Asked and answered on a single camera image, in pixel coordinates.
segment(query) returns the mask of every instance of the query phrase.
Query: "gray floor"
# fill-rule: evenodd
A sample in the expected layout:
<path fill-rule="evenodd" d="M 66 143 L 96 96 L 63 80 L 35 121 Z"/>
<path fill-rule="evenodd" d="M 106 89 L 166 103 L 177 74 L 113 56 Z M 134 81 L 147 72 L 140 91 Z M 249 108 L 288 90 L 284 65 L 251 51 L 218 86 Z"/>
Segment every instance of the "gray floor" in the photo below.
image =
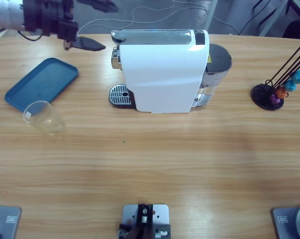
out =
<path fill-rule="evenodd" d="M 172 5 L 171 0 L 113 0 L 119 7 L 118 13 L 103 13 L 94 10 L 92 7 L 77 3 L 75 1 L 75 20 L 79 26 L 83 26 L 89 21 L 95 19 L 115 18 L 122 20 L 132 20 L 131 12 L 138 6 L 147 6 L 154 9 L 168 8 Z M 209 0 L 179 0 L 190 1 L 204 5 L 209 9 Z M 234 25 L 239 31 L 243 28 L 246 22 L 260 11 L 266 4 L 264 0 L 256 9 L 252 11 L 253 5 L 258 0 L 218 0 L 214 16 Z M 281 0 L 271 0 L 267 7 L 253 19 L 242 34 L 258 35 L 264 27 L 258 26 L 258 23 L 274 10 Z M 176 10 L 185 7 L 194 7 L 192 4 L 175 3 L 173 8 L 163 11 L 153 11 L 145 8 L 139 8 L 134 12 L 135 21 L 153 22 L 172 14 Z M 153 24 L 134 23 L 126 29 L 202 29 L 207 18 L 206 12 L 200 9 L 186 9 L 179 11 L 170 18 Z M 283 12 L 273 27 L 268 32 L 267 36 L 281 37 L 288 26 L 294 20 L 298 20 L 298 15 L 291 9 L 287 15 Z M 129 25 L 128 22 L 119 22 L 114 20 L 97 21 L 92 24 L 104 24 L 113 28 L 120 28 Z M 212 34 L 237 34 L 235 30 L 225 24 L 212 20 L 209 33 Z M 102 26 L 92 26 L 84 29 L 83 33 L 110 33 L 111 29 Z"/>

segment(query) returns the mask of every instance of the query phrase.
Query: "plastic tray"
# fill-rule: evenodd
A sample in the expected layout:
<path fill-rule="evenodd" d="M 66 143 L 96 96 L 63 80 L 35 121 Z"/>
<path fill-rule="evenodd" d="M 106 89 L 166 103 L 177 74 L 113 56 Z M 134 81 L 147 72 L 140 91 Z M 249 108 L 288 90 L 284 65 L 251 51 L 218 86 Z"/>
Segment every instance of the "plastic tray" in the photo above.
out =
<path fill-rule="evenodd" d="M 36 66 L 5 95 L 5 100 L 20 111 L 35 101 L 52 102 L 79 72 L 56 58 L 48 58 Z"/>

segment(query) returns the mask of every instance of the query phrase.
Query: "white coffee machine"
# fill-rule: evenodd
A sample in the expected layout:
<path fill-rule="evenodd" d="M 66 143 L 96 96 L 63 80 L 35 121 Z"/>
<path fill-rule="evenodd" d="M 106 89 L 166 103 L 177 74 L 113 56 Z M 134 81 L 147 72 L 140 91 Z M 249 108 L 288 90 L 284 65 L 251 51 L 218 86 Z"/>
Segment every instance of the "white coffee machine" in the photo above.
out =
<path fill-rule="evenodd" d="M 111 63 L 125 85 L 114 86 L 110 102 L 141 112 L 187 113 L 206 105 L 232 60 L 210 44 L 205 30 L 115 30 Z"/>

